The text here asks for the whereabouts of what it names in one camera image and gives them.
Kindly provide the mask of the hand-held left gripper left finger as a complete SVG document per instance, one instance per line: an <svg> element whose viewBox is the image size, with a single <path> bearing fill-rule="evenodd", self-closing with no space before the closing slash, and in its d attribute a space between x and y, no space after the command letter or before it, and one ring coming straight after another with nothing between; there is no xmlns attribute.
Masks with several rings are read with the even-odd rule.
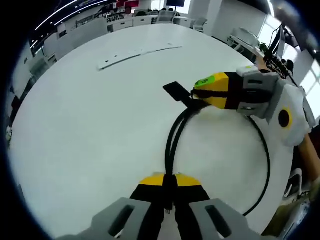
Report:
<svg viewBox="0 0 320 240"><path fill-rule="evenodd" d="M129 198L122 197L96 214L88 229L60 240L156 240L165 217L165 174L156 172L139 182Z"/></svg>

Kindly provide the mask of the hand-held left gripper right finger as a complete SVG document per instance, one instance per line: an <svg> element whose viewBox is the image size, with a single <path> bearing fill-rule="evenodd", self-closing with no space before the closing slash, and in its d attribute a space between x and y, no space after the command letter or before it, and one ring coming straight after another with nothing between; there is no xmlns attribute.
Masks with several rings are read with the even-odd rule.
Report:
<svg viewBox="0 0 320 240"><path fill-rule="evenodd" d="M254 231L236 210L211 199L194 177L174 175L175 220L183 240L253 240Z"/></svg>

